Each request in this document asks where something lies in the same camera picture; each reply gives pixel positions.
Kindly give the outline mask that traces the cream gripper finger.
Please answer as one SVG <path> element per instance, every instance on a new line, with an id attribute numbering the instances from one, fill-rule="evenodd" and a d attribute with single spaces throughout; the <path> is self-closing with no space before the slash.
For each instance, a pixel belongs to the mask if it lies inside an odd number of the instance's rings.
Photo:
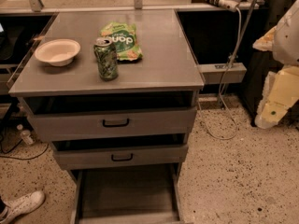
<path id="1" fill-rule="evenodd" d="M 285 65 L 277 73 L 269 72 L 262 96 L 254 122 L 261 129 L 269 129 L 278 125 L 299 100 L 299 67 Z"/>
<path id="2" fill-rule="evenodd" d="M 273 42 L 274 35 L 277 27 L 272 27 L 269 31 L 267 31 L 263 36 L 257 39 L 253 43 L 253 47 L 260 51 L 272 51 L 273 50 Z"/>

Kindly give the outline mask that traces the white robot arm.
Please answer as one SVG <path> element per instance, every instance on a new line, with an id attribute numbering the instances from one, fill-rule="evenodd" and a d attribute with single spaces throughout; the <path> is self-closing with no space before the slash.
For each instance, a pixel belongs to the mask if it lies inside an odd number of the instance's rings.
<path id="1" fill-rule="evenodd" d="M 283 64 L 277 73 L 268 73 L 254 120 L 257 127 L 268 129 L 276 126 L 299 100 L 299 0 L 253 47 L 271 51 L 274 60 Z"/>

